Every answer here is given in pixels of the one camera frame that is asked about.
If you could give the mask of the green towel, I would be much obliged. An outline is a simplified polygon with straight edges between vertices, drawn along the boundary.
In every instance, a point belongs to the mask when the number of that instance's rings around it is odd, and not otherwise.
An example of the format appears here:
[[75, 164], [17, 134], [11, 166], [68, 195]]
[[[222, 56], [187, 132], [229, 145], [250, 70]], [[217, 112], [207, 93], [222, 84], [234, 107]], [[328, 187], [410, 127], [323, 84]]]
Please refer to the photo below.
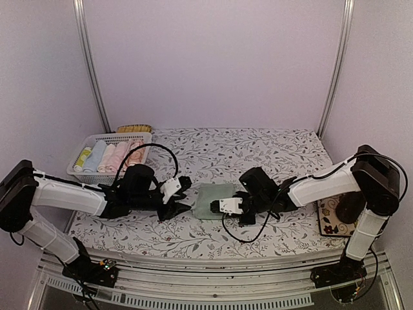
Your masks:
[[232, 183], [207, 184], [203, 183], [197, 190], [195, 205], [192, 213], [198, 220], [221, 220], [221, 204], [224, 211], [237, 211], [237, 204], [241, 204], [242, 198], [236, 196], [235, 188]]

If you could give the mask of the orange patterned towel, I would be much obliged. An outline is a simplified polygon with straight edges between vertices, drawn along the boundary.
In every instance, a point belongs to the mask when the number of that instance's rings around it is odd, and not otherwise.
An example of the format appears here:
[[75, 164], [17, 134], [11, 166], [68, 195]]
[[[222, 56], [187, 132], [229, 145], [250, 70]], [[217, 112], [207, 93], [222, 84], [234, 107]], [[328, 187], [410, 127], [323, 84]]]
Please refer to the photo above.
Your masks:
[[[135, 139], [130, 143], [129, 150], [126, 152], [128, 154], [132, 149], [144, 145], [145, 142], [143, 139]], [[126, 171], [128, 167], [134, 166], [136, 164], [140, 164], [143, 161], [143, 156], [145, 154], [145, 147], [134, 151], [129, 157], [127, 158], [125, 164], [123, 165], [123, 171]]]

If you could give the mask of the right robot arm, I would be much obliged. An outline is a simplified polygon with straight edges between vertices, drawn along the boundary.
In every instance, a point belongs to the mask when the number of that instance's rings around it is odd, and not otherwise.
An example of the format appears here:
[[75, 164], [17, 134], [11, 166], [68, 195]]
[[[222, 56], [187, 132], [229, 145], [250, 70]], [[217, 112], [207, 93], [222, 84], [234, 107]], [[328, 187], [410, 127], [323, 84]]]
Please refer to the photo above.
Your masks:
[[380, 236], [389, 218], [398, 210], [408, 189], [407, 172], [396, 160], [362, 145], [355, 155], [317, 174], [292, 177], [278, 185], [261, 167], [239, 178], [244, 187], [231, 198], [211, 201], [210, 211], [222, 219], [236, 215], [248, 224], [256, 214], [295, 211], [309, 203], [340, 196], [339, 205], [358, 221], [334, 267], [340, 282], [359, 269], [370, 246]]

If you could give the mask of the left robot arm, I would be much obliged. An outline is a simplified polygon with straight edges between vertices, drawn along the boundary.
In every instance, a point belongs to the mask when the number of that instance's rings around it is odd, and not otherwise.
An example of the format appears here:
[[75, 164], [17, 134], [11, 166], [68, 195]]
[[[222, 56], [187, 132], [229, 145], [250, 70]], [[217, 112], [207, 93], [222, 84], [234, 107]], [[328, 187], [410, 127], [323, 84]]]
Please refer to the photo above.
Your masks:
[[91, 280], [96, 265], [83, 244], [58, 230], [35, 207], [80, 211], [106, 220], [132, 211], [154, 211], [165, 221], [190, 210], [181, 200], [191, 185], [188, 176], [159, 182], [150, 167], [137, 164], [112, 185], [93, 186], [46, 175], [23, 160], [1, 182], [1, 230], [28, 238], [53, 253], [80, 279]]

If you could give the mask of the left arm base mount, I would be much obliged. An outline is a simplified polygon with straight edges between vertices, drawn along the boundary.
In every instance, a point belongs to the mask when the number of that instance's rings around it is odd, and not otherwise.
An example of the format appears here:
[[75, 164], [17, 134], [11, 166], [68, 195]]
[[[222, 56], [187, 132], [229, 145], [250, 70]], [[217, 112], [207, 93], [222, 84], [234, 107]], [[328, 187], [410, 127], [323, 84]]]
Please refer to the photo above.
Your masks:
[[79, 282], [114, 288], [119, 269], [117, 262], [104, 259], [93, 262], [87, 256], [79, 256], [73, 262], [64, 264], [63, 276], [72, 278]]

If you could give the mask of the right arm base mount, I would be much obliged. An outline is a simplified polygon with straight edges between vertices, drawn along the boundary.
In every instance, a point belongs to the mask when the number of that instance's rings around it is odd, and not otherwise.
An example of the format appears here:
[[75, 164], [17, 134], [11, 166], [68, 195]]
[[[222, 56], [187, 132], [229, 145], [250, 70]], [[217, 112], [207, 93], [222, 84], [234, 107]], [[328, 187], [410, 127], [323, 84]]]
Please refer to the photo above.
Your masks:
[[366, 275], [367, 271], [363, 260], [356, 261], [343, 257], [338, 263], [313, 268], [310, 279], [316, 288], [321, 288], [361, 280]]

